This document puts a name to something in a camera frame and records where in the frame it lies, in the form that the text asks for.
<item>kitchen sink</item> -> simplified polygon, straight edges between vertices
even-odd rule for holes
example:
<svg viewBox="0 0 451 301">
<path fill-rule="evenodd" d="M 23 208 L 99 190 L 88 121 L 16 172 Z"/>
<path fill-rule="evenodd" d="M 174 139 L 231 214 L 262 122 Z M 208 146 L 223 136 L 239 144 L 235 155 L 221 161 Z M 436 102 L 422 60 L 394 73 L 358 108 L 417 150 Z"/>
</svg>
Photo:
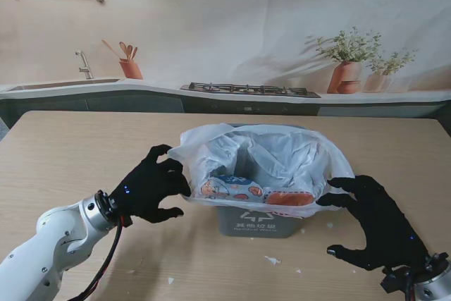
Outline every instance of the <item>kitchen sink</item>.
<svg viewBox="0 0 451 301">
<path fill-rule="evenodd" d="M 92 79 L 92 80 L 79 80 L 79 81 L 66 81 L 55 82 L 51 84 L 38 84 L 38 85 L 21 85 L 11 88 L 7 92 L 11 91 L 24 91 L 24 90 L 38 90 L 41 88 L 54 88 L 54 87 L 66 87 L 75 85 L 91 85 L 91 84 L 104 84 L 108 82 L 118 82 L 120 79 Z"/>
</svg>

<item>wooden table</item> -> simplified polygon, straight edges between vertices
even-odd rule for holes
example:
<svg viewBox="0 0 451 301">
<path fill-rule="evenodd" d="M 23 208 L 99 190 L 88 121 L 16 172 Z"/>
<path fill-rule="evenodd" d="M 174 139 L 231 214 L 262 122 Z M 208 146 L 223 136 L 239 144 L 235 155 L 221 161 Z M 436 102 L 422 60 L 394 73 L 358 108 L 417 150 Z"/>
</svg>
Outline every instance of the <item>wooden table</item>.
<svg viewBox="0 0 451 301">
<path fill-rule="evenodd" d="M 98 189 L 112 191 L 152 145 L 179 144 L 181 132 L 208 123 L 283 123 L 321 131 L 355 173 L 375 177 L 397 200 L 431 251 L 451 252 L 451 139 L 436 121 L 398 118 L 225 116 L 32 112 L 0 143 L 0 257 L 35 234 L 39 215 Z M 288 239 L 227 238 L 212 207 L 165 200 L 185 216 L 158 225 L 135 218 L 125 229 L 96 301 L 402 300 L 366 272 L 326 254 L 332 244 L 363 248 L 347 211 L 303 220 Z M 333 228 L 326 226 L 333 223 Z M 56 300 L 85 289 L 113 240 L 64 274 Z M 264 256 L 282 260 L 273 266 Z M 174 278 L 169 285 L 168 278 Z"/>
</svg>

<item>label on bin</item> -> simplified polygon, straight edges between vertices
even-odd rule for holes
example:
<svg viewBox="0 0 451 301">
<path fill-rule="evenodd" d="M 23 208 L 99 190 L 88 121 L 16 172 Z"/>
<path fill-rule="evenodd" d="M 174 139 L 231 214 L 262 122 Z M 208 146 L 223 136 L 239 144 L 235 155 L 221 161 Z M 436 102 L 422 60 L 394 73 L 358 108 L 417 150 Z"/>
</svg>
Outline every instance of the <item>label on bin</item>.
<svg viewBox="0 0 451 301">
<path fill-rule="evenodd" d="M 240 216 L 243 222 L 237 222 L 234 231 L 276 232 L 276 224 L 271 223 L 274 215 L 271 213 L 246 211 Z"/>
</svg>

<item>black glove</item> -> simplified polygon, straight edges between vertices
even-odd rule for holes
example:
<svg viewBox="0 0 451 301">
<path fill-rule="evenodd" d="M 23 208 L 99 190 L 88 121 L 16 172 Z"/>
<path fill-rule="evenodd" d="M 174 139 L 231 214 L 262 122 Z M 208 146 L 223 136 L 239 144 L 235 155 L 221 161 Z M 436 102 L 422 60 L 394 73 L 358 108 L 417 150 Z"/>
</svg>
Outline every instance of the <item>black glove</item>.
<svg viewBox="0 0 451 301">
<path fill-rule="evenodd" d="M 121 181 L 110 195 L 116 212 L 126 216 L 136 215 L 152 223 L 183 215 L 177 207 L 159 208 L 161 200 L 169 195 L 191 195 L 180 162 L 174 159 L 156 162 L 170 149 L 168 145 L 152 147 L 145 159 Z"/>
<path fill-rule="evenodd" d="M 329 184 L 354 194 L 355 199 L 347 194 L 328 193 L 316 203 L 346 207 L 362 225 L 366 248 L 349 250 L 333 245 L 327 249 L 328 254 L 367 271 L 382 266 L 424 267 L 428 250 L 384 187 L 370 176 L 334 178 Z"/>
</svg>

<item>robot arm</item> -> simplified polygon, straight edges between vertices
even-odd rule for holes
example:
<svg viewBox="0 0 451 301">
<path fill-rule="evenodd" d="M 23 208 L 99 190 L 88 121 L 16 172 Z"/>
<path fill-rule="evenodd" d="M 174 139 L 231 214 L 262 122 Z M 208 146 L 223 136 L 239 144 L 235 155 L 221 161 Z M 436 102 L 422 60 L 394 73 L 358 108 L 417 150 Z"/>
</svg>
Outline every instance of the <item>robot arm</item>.
<svg viewBox="0 0 451 301">
<path fill-rule="evenodd" d="M 349 194 L 326 194 L 316 203 L 345 207 L 360 222 L 364 250 L 332 245 L 327 253 L 372 271 L 384 267 L 381 285 L 387 293 L 401 290 L 405 300 L 451 300 L 451 265 L 446 253 L 431 256 L 418 234 L 384 187 L 369 176 L 334 178 L 329 184 Z"/>
<path fill-rule="evenodd" d="M 51 301 L 63 272 L 84 262 L 95 244 L 116 225 L 101 192 L 77 204 L 47 211 L 36 235 L 0 264 L 0 291 L 9 301 Z"/>
<path fill-rule="evenodd" d="M 156 162 L 169 149 L 167 145 L 152 147 L 110 196 L 98 191 L 77 204 L 42 214 L 36 235 L 15 248 L 0 264 L 0 299 L 52 301 L 60 289 L 63 272 L 84 262 L 95 244 L 118 226 L 101 270 L 82 294 L 71 299 L 85 300 L 108 266 L 122 227 L 132 224 L 130 216 L 158 223 L 183 215 L 177 207 L 159 208 L 161 200 L 169 195 L 191 194 L 179 162 L 172 159 Z"/>
</svg>

